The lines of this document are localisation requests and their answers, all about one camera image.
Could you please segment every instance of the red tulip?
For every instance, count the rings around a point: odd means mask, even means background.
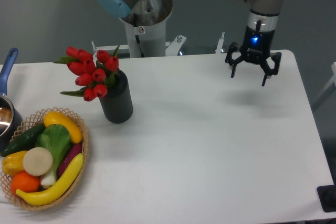
[[[110,58],[110,54],[105,50],[97,51],[97,60],[100,63],[106,63],[106,61]]]
[[[108,59],[106,62],[106,68],[112,72],[117,71],[119,67],[119,60],[118,57],[113,56]]]
[[[93,88],[96,97],[102,98],[107,94],[107,88],[104,84],[98,84]]]
[[[67,50],[65,51],[67,56],[71,56],[71,57],[75,57],[75,58],[78,58],[78,52],[79,52],[79,50],[75,47],[68,47]]]
[[[101,82],[106,79],[106,73],[103,69],[98,68],[92,73],[94,81]]]
[[[96,69],[96,65],[91,59],[86,59],[83,62],[83,72],[84,73],[93,73]]]
[[[75,75],[80,76],[83,74],[83,64],[80,62],[69,62],[67,63],[67,66],[71,72],[73,72]]]
[[[84,101],[87,101],[87,102],[90,102],[94,98],[96,98],[96,95],[95,95],[93,89],[92,88],[85,89],[83,98],[84,98]]]
[[[75,80],[78,86],[88,86],[93,81],[92,75],[89,73],[83,73]]]
[[[91,59],[91,60],[93,60],[93,55],[90,54],[89,52],[86,52],[86,51],[83,50],[83,49],[80,49],[80,50],[78,51],[78,59],[79,59],[80,62],[84,62],[84,61],[87,60],[87,59]]]

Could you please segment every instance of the cucumber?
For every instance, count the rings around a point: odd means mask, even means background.
[[[35,147],[35,142],[38,136],[46,129],[44,123],[37,124],[31,127],[29,130],[23,132],[20,136],[16,137],[13,141],[10,141],[6,149],[0,154],[5,157],[9,154],[28,151]]]

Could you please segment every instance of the blue led light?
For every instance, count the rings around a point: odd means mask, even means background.
[[[253,43],[253,44],[256,44],[257,43],[257,41],[258,41],[258,37],[257,36],[255,36],[255,37],[252,37],[251,38],[251,42]]]

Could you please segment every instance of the light blue joint cap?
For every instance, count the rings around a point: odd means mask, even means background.
[[[125,18],[131,12],[131,8],[123,0],[98,0],[98,3],[109,14],[118,18]]]

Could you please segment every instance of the blue pot handle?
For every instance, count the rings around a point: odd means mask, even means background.
[[[19,50],[17,48],[12,48],[8,53],[4,66],[2,67],[2,70],[0,72],[0,94],[7,95],[8,76],[11,72],[18,53]]]

